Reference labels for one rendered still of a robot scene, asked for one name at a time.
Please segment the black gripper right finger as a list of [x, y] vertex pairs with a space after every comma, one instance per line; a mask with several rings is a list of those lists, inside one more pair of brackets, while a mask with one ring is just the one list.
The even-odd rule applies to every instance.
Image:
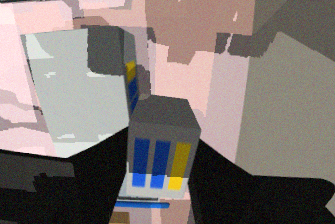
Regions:
[[321, 178], [251, 175], [201, 139], [188, 186], [195, 224], [248, 224], [261, 203], [326, 206], [335, 193]]

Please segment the tan rectangular box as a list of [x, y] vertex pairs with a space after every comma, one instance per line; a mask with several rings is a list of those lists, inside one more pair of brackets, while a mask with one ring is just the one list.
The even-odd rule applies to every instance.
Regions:
[[130, 224], [130, 213], [113, 211], [109, 224]]

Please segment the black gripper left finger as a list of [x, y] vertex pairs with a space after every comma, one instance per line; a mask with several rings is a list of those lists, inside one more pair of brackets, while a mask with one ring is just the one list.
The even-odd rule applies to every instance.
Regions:
[[127, 173], [128, 126], [67, 158], [0, 149], [0, 193], [67, 205], [71, 224], [109, 224]]

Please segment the blue flat bar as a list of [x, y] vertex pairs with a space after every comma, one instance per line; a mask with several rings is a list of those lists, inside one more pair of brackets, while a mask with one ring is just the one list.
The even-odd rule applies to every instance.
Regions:
[[116, 201], [115, 207], [134, 207], [134, 208], [169, 208], [167, 202], [127, 202], [127, 201]]

